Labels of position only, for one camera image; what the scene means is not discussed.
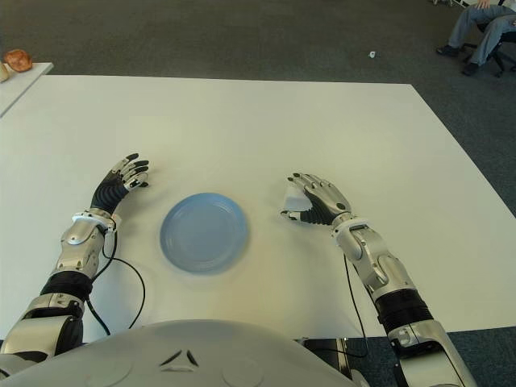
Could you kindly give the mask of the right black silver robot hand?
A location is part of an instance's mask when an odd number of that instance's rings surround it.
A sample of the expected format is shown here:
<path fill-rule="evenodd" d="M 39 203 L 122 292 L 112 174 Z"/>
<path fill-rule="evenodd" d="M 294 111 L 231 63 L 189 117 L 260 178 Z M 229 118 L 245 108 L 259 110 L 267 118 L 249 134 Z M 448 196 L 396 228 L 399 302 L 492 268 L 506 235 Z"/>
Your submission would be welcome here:
<path fill-rule="evenodd" d="M 338 217 L 352 218 L 352 208 L 332 183 L 314 174 L 294 173 L 288 180 L 301 189 L 310 201 L 308 210 L 284 209 L 281 216 L 291 221 L 330 226 Z"/>

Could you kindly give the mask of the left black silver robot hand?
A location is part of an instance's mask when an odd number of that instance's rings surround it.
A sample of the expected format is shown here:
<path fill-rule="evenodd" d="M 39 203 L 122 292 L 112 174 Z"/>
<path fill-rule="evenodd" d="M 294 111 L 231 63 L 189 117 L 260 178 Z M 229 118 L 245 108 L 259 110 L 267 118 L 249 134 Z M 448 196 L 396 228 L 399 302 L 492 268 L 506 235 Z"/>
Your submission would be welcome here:
<path fill-rule="evenodd" d="M 115 164 L 94 191 L 91 208 L 113 214 L 120 202 L 134 189 L 148 186 L 149 161 L 133 153 Z"/>

